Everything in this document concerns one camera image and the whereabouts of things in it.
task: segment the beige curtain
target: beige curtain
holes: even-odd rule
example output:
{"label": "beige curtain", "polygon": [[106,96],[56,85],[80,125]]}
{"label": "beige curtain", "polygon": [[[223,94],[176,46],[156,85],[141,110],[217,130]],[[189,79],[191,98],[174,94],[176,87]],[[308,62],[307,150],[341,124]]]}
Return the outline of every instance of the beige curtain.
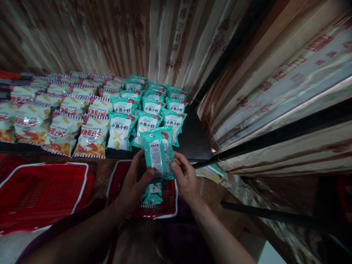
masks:
{"label": "beige curtain", "polygon": [[36,73],[138,74],[204,82],[250,1],[58,0],[0,3],[0,67]]}
{"label": "beige curtain", "polygon": [[348,1],[277,1],[198,108],[217,153],[352,97],[350,26]]}

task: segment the hand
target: hand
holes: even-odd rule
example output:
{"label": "hand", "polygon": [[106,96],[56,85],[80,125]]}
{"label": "hand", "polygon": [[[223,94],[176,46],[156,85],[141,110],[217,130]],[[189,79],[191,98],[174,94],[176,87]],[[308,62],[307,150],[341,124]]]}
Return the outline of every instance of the hand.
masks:
{"label": "hand", "polygon": [[175,161],[171,161],[170,167],[175,174],[177,187],[181,196],[189,205],[193,205],[199,201],[197,192],[197,176],[194,167],[189,163],[186,157],[174,151]]}
{"label": "hand", "polygon": [[144,149],[141,149],[133,157],[131,166],[122,185],[121,192],[113,203],[116,211],[122,213],[124,217],[129,216],[138,206],[140,198],[147,185],[154,179],[155,176],[155,169],[152,168],[145,172],[141,177],[143,173],[142,167],[145,163],[145,159],[141,158],[143,154]]}

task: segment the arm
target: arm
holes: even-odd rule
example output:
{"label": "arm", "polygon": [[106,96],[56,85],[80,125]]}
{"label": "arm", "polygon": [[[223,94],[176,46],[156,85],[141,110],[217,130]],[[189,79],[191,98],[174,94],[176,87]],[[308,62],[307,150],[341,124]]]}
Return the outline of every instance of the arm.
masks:
{"label": "arm", "polygon": [[150,169],[137,182],[138,162],[143,154],[144,150],[140,150],[133,157],[121,193],[114,203],[34,251],[20,264],[83,263],[114,228],[132,213],[145,188],[154,178],[155,169]]}
{"label": "arm", "polygon": [[216,263],[255,264],[251,255],[224,227],[197,192],[197,177],[193,166],[180,153],[175,152],[175,158],[176,161],[171,162],[171,169],[176,176],[177,187],[191,207]]}

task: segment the shelf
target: shelf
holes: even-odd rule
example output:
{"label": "shelf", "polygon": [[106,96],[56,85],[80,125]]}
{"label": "shelf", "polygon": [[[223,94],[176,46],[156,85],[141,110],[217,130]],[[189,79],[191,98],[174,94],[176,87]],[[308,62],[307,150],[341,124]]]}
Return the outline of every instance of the shelf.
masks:
{"label": "shelf", "polygon": [[[204,133],[201,122],[196,111],[189,113],[184,120],[182,133],[179,135],[180,147],[173,147],[177,152],[186,156],[191,162],[205,162],[212,158],[210,144]],[[132,147],[132,152],[125,150],[114,150],[108,148],[105,152],[106,158],[132,159],[139,151]],[[0,142],[0,153],[22,154],[22,155],[54,155],[42,150],[39,146],[30,144],[10,144]]]}

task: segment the plastic basket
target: plastic basket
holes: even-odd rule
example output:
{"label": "plastic basket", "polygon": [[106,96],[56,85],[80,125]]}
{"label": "plastic basket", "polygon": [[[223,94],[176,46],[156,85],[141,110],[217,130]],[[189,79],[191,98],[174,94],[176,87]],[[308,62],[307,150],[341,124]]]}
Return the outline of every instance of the plastic basket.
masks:
{"label": "plastic basket", "polygon": [[[109,204],[119,195],[131,162],[131,160],[120,160],[116,163],[106,192]],[[130,218],[162,219],[174,217],[177,215],[177,197],[176,180],[165,180],[162,182],[162,198],[164,201],[158,205],[144,205],[140,202]]]}
{"label": "plastic basket", "polygon": [[0,184],[0,234],[50,227],[89,202],[93,183],[86,163],[17,167]]}

